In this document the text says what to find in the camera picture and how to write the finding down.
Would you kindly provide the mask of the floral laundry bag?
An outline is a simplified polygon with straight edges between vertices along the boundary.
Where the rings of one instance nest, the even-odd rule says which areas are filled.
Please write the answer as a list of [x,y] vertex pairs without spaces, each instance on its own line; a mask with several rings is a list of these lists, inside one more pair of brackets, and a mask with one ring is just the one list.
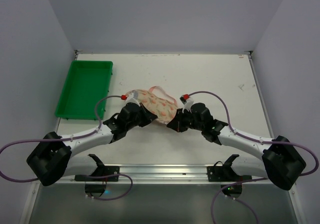
[[167,125],[176,115],[179,108],[177,101],[168,95],[160,86],[152,86],[150,89],[134,89],[129,92],[138,92],[138,101],[142,103],[150,112],[157,115],[158,123]]

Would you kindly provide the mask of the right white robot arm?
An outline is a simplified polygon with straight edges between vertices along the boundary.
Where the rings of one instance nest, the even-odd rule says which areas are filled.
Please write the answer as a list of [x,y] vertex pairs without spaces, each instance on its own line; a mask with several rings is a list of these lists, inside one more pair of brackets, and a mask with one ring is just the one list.
[[231,179],[236,176],[266,178],[278,188],[288,191],[306,168],[302,156],[284,137],[261,138],[238,132],[228,123],[215,119],[203,103],[193,104],[190,109],[178,109],[166,126],[178,133],[189,129],[200,131],[210,143],[251,155],[241,157],[234,154],[225,161],[223,167]]

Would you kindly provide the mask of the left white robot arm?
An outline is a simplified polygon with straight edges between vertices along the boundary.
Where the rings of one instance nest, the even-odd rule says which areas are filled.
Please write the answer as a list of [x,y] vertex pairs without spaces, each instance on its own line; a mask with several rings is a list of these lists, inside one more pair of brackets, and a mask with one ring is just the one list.
[[134,127],[145,127],[157,119],[143,104],[127,103],[119,113],[87,131],[59,136],[48,133],[26,159],[43,186],[66,176],[97,177],[103,163],[96,155],[80,156],[89,149],[114,143]]

